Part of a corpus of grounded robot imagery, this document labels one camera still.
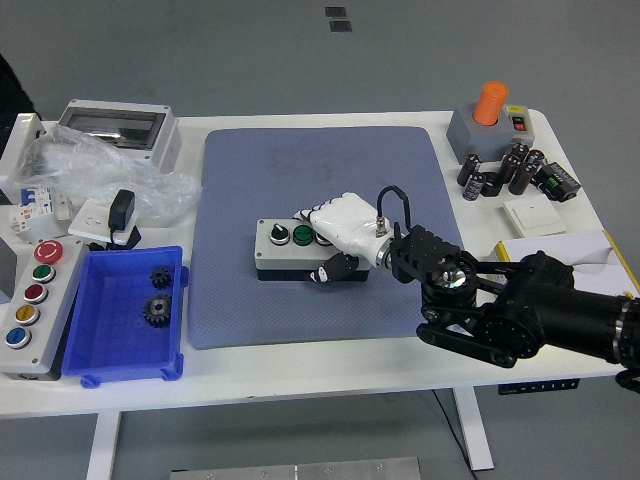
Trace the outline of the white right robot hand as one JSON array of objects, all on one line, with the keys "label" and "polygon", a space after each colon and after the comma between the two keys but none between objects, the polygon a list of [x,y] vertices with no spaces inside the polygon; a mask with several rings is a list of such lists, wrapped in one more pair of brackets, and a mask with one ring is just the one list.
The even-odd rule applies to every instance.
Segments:
[{"label": "white right robot hand", "polygon": [[339,253],[310,274],[312,281],[327,283],[345,278],[365,260],[389,273],[389,251],[393,233],[390,222],[355,193],[347,192],[311,209],[298,211],[294,218],[307,222]]}]

